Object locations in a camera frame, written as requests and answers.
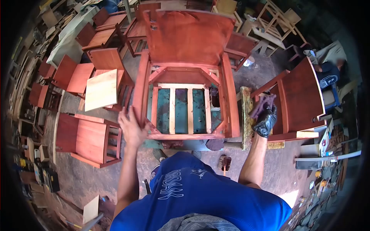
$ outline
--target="wooden stick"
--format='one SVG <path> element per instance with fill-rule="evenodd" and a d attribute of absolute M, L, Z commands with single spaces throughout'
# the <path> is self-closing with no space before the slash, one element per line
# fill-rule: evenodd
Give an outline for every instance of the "wooden stick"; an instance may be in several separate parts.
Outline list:
<path fill-rule="evenodd" d="M 188 89 L 188 134 L 194 134 L 193 125 L 193 89 Z"/>
<path fill-rule="evenodd" d="M 211 104 L 209 102 L 209 89 L 204 89 L 204 102 L 206 106 L 206 130 L 211 133 Z"/>
<path fill-rule="evenodd" d="M 205 84 L 158 84 L 161 88 L 204 89 Z"/>
<path fill-rule="evenodd" d="M 158 105 L 158 87 L 153 87 L 153 98 L 152 98 L 152 124 L 157 126 L 157 105 Z"/>
<path fill-rule="evenodd" d="M 169 93 L 169 133 L 175 134 L 175 94 L 176 89 L 170 88 Z"/>

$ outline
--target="white cloth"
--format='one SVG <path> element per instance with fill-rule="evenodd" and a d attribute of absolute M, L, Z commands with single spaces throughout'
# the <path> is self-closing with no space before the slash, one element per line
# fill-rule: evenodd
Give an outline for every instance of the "white cloth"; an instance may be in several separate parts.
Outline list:
<path fill-rule="evenodd" d="M 97 6 L 87 7 L 87 12 L 79 12 L 59 33 L 58 44 L 51 51 L 46 63 L 58 68 L 64 55 L 68 55 L 76 63 L 80 63 L 83 54 L 82 47 L 75 40 L 87 23 L 93 24 L 93 17 L 99 11 Z"/>

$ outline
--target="red-stained wooden chair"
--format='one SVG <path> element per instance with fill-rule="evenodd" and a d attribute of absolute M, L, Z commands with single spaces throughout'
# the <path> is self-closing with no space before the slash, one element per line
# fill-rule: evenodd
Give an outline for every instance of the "red-stained wooden chair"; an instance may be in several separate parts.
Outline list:
<path fill-rule="evenodd" d="M 325 106 L 315 70 L 305 57 L 292 71 L 285 70 L 251 93 L 258 101 L 259 95 L 270 90 L 275 94 L 277 122 L 269 141 L 291 141 L 317 138 L 313 128 L 326 125 L 318 118 L 325 114 Z"/>
<path fill-rule="evenodd" d="M 68 55 L 64 55 L 51 83 L 72 95 L 82 97 L 86 83 L 91 78 L 94 65 L 92 63 L 77 64 Z"/>
<path fill-rule="evenodd" d="M 96 13 L 96 15 L 94 15 L 92 20 L 96 25 L 96 30 L 106 30 L 115 28 L 116 24 L 121 27 L 125 19 L 127 18 L 126 16 L 127 15 L 125 11 L 119 11 L 109 14 L 105 7 L 103 7 Z"/>
<path fill-rule="evenodd" d="M 240 33 L 233 32 L 225 48 L 229 58 L 234 59 L 235 65 L 231 66 L 231 68 L 238 71 L 257 44 L 258 42 L 255 40 L 247 38 Z"/>
<path fill-rule="evenodd" d="M 224 49 L 235 21 L 206 11 L 156 10 L 143 13 L 148 50 L 142 52 L 133 107 L 140 126 L 150 123 L 149 139 L 196 140 L 239 137 L 239 114 L 230 60 Z M 153 85 L 151 119 L 147 118 Z M 209 87 L 219 90 L 221 123 L 212 130 Z M 157 128 L 158 90 L 169 88 L 169 134 Z M 175 132 L 175 90 L 188 90 L 188 134 Z M 206 133 L 194 134 L 193 89 L 203 89 Z"/>
<path fill-rule="evenodd" d="M 118 129 L 118 133 L 111 132 L 111 128 Z M 103 168 L 121 161 L 121 135 L 119 124 L 112 121 L 60 113 L 55 141 L 56 151 L 70 152 L 72 157 L 80 161 L 96 168 Z"/>
<path fill-rule="evenodd" d="M 136 18 L 131 21 L 130 25 L 127 27 L 126 31 L 123 34 L 128 49 L 130 50 L 130 53 L 133 57 L 135 57 L 136 55 L 141 55 L 141 51 L 136 52 L 136 49 L 138 48 L 140 40 L 146 39 L 145 21 L 143 18 L 144 10 L 154 11 L 156 9 L 160 9 L 161 3 L 139 4 L 135 5 L 134 8 Z M 132 48 L 131 46 L 131 41 L 136 41 L 134 48 Z M 142 50 L 145 48 L 146 44 L 147 42 L 145 41 L 142 45 Z"/>
<path fill-rule="evenodd" d="M 116 38 L 115 35 L 117 35 L 118 43 L 114 42 Z M 108 47 L 123 47 L 125 44 L 119 24 L 115 24 L 113 28 L 109 29 L 94 29 L 90 23 L 87 23 L 77 35 L 76 41 L 82 46 L 82 51 L 89 57 L 89 51 L 91 50 Z"/>
<path fill-rule="evenodd" d="M 28 102 L 39 108 L 58 111 L 61 96 L 59 92 L 54 91 L 49 85 L 33 83 Z"/>
<path fill-rule="evenodd" d="M 117 69 L 118 76 L 117 76 L 117 95 L 118 100 L 117 104 L 104 107 L 106 110 L 111 111 L 121 111 L 122 110 L 122 101 L 124 99 L 124 93 L 127 90 L 126 93 L 126 99 L 124 106 L 127 108 L 132 89 L 134 88 L 135 84 L 132 81 L 130 75 L 125 69 L 125 66 L 123 65 L 122 58 L 120 56 L 120 53 L 118 52 L 117 48 L 106 48 L 106 49 L 97 49 L 90 51 L 90 59 L 93 63 L 93 65 L 96 68 L 95 76 L 101 75 L 103 73 L 106 73 L 108 71 Z"/>

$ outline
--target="hand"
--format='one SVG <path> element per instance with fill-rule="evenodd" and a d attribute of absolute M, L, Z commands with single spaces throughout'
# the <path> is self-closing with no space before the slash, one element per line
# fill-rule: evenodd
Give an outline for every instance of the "hand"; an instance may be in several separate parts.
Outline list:
<path fill-rule="evenodd" d="M 118 123 L 122 129 L 123 136 L 126 141 L 126 147 L 139 148 L 148 136 L 150 126 L 147 123 L 144 129 L 141 129 L 136 121 L 134 110 L 132 106 L 128 110 L 129 119 L 125 115 L 126 108 L 123 107 L 122 111 L 118 114 Z"/>
<path fill-rule="evenodd" d="M 272 110 L 270 106 L 265 103 L 263 105 L 264 111 L 258 116 L 257 123 L 252 127 L 252 129 L 257 132 L 258 135 L 267 138 L 271 132 L 272 127 L 276 124 L 277 107 L 275 104 L 272 105 Z"/>

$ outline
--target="gray cloth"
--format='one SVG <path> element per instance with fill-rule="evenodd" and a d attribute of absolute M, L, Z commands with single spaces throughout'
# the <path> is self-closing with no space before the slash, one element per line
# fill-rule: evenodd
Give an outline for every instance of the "gray cloth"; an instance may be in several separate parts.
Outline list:
<path fill-rule="evenodd" d="M 213 228 L 219 231 L 240 231 L 225 219 L 198 213 L 172 218 L 158 231 L 197 231 L 205 228 Z"/>

